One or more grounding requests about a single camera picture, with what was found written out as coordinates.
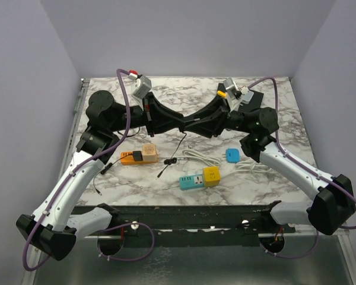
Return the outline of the orange power strip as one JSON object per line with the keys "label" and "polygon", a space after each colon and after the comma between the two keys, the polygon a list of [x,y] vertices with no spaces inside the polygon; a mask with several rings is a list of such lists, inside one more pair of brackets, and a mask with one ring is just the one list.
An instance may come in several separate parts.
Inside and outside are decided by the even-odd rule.
{"label": "orange power strip", "polygon": [[129,165],[140,165],[140,164],[154,164],[154,163],[157,163],[158,160],[155,160],[155,161],[136,161],[134,160],[134,157],[133,157],[133,152],[121,152],[120,154],[120,162],[122,165],[125,165],[125,166],[129,166]]}

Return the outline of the yellow cube socket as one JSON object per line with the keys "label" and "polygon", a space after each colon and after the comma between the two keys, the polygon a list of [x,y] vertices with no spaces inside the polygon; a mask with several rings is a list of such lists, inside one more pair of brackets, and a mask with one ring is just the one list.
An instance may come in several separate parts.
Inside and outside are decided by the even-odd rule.
{"label": "yellow cube socket", "polygon": [[221,175],[218,166],[203,168],[202,178],[205,187],[217,186],[220,183]]}

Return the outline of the teal power strip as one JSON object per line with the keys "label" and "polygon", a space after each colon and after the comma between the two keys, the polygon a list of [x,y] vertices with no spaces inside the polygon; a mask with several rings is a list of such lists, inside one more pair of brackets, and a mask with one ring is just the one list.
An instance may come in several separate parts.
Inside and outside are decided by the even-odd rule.
{"label": "teal power strip", "polygon": [[179,178],[179,188],[182,191],[203,188],[204,186],[202,175],[189,175]]}

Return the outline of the beige cube socket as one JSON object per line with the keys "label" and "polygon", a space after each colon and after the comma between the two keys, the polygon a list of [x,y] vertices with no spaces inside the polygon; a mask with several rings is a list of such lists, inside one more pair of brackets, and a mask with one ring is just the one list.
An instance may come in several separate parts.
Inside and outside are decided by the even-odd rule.
{"label": "beige cube socket", "polygon": [[144,162],[155,163],[158,160],[157,147],[155,144],[143,144],[141,154]]}

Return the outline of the black plug adapter with cable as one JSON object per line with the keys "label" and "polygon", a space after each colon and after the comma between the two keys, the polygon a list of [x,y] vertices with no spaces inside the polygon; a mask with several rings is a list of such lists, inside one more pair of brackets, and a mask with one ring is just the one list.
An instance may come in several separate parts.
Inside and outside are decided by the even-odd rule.
{"label": "black plug adapter with cable", "polygon": [[179,129],[180,132],[183,134],[182,139],[179,141],[175,151],[173,152],[173,154],[168,158],[165,159],[164,161],[164,168],[161,170],[161,172],[157,175],[157,179],[159,179],[162,174],[164,173],[164,171],[172,164],[175,164],[177,162],[177,158],[175,157],[175,154],[177,153],[178,149],[180,148],[183,140],[186,138],[187,136],[187,132],[185,131],[185,127],[183,127],[182,129]]}

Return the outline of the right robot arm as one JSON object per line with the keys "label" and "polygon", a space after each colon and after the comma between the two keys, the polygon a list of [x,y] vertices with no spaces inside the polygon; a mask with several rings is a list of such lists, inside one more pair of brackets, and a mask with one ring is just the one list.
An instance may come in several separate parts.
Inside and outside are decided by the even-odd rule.
{"label": "right robot arm", "polygon": [[265,231],[274,232],[282,224],[308,224],[332,235],[356,212],[351,181],[346,176],[317,170],[279,145],[272,136],[279,128],[275,109],[231,111],[224,99],[215,98],[184,122],[186,131],[207,138],[224,129],[245,132],[246,137],[240,140],[244,155],[280,173],[308,196],[310,203],[277,203],[260,218]]}

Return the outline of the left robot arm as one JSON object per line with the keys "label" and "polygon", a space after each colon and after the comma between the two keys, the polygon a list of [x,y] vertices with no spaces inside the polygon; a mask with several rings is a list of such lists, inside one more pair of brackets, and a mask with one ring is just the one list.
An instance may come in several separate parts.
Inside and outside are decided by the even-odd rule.
{"label": "left robot arm", "polygon": [[70,215],[95,175],[109,161],[131,128],[146,127],[150,136],[177,128],[183,130],[184,116],[163,106],[148,92],[137,106],[129,101],[117,103],[109,91],[91,95],[86,109],[87,128],[77,144],[71,164],[45,201],[32,214],[22,214],[16,227],[26,239],[26,246],[34,246],[56,261],[64,259],[79,238],[102,230],[110,235],[119,227],[119,219],[112,207],[104,204],[90,212],[71,218]]}

